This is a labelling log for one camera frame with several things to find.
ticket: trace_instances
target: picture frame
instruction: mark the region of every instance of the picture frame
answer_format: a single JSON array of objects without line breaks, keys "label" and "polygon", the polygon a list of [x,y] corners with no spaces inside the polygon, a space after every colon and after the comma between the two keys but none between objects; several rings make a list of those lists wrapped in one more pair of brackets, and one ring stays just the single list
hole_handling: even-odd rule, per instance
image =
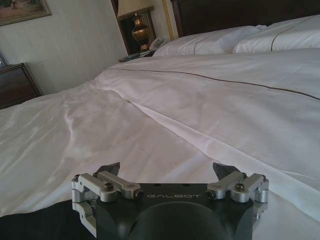
[{"label": "picture frame", "polygon": [[0,26],[50,15],[46,0],[0,0]]},{"label": "picture frame", "polygon": [[4,58],[1,55],[0,52],[0,68],[5,67],[7,65],[6,61],[4,60]]}]

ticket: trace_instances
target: dark wooden headboard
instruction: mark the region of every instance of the dark wooden headboard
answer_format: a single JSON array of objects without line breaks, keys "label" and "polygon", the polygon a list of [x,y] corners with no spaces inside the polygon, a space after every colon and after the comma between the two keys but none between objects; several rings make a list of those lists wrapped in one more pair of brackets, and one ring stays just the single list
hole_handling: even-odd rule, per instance
[{"label": "dark wooden headboard", "polygon": [[320,14],[320,0],[171,0],[179,37]]}]

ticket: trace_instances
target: white telephone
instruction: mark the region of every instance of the white telephone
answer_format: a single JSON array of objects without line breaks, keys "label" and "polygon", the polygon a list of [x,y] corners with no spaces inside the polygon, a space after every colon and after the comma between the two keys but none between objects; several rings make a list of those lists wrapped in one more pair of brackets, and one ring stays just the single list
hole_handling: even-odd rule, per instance
[{"label": "white telephone", "polygon": [[157,37],[151,44],[149,47],[150,52],[155,52],[157,51],[159,48],[161,48],[162,46],[164,46],[165,44],[167,44],[169,42],[168,39],[165,39],[163,37]]}]

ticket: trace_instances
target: white pillow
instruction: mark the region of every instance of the white pillow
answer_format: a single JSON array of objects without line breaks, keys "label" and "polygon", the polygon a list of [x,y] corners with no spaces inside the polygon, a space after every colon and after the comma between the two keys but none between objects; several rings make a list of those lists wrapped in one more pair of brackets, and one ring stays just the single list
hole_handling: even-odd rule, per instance
[{"label": "white pillow", "polygon": [[320,15],[274,23],[258,34],[241,40],[233,53],[307,48],[320,48]]},{"label": "white pillow", "polygon": [[240,40],[260,32],[261,28],[266,28],[266,26],[240,26],[184,36],[159,48],[153,56],[232,53]]}]

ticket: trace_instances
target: beige wall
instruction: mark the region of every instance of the beige wall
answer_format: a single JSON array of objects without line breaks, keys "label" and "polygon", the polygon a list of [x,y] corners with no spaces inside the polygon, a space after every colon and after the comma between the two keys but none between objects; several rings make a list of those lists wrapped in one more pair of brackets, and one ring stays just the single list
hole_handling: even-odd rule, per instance
[{"label": "beige wall", "polygon": [[52,16],[0,26],[4,58],[27,63],[45,94],[90,81],[127,55],[109,0],[47,3]]},{"label": "beige wall", "polygon": [[[168,26],[166,22],[165,11],[162,5],[162,0],[151,0],[154,6],[154,10],[151,12],[152,22],[154,26],[154,31],[157,37],[169,37]],[[175,16],[172,9],[172,4],[170,0],[166,0],[166,4],[168,6],[169,15],[171,18],[171,25],[173,27],[173,33],[175,38],[178,37]]]}]

